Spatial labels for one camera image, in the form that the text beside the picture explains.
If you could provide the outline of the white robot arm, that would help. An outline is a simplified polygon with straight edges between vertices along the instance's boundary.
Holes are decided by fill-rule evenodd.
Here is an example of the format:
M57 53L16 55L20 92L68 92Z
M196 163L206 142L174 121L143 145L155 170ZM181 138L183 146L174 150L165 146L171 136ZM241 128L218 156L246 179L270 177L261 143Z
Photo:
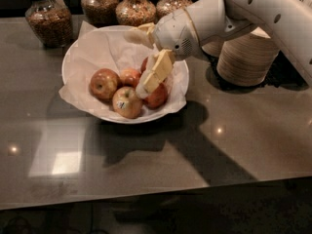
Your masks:
M136 87L140 98L152 94L174 62L194 55L221 38L231 40L263 29L301 77L312 84L312 10L299 0L199 0L125 33L129 42L157 48Z

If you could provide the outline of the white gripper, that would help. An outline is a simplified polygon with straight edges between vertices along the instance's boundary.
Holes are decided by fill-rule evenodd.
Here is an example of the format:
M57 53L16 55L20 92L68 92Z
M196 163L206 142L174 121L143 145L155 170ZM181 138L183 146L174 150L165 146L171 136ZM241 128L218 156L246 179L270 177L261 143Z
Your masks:
M162 50L147 58L145 70L136 86L136 94L140 98L147 98L159 87L172 72L176 59L187 59L199 53L203 19L199 7L186 7L162 17L156 26L150 22L124 33L124 38L130 43L152 49L155 40Z

